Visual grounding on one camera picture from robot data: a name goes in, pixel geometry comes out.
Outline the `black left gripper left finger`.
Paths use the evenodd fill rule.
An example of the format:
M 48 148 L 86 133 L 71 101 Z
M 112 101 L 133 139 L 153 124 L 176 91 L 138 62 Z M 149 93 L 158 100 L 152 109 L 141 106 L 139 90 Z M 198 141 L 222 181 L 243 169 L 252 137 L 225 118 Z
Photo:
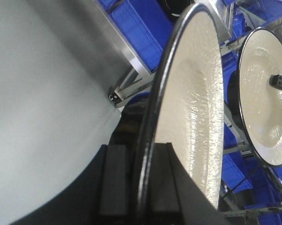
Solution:
M 15 224 L 129 224 L 126 153 L 125 145 L 102 145 L 90 164 L 65 190 Z

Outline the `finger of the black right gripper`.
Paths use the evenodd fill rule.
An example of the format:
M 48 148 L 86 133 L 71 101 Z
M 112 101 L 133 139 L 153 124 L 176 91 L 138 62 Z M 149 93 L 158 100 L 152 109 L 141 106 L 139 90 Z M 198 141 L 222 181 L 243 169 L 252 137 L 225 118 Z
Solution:
M 278 90 L 282 90 L 282 75 L 271 76 L 269 84 Z

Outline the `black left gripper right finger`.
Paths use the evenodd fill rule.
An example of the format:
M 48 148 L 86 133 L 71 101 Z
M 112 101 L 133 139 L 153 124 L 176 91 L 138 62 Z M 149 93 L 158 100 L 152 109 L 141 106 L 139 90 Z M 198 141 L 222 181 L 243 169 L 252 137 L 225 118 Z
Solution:
M 149 225 L 230 225 L 188 175 L 170 143 L 154 145 Z

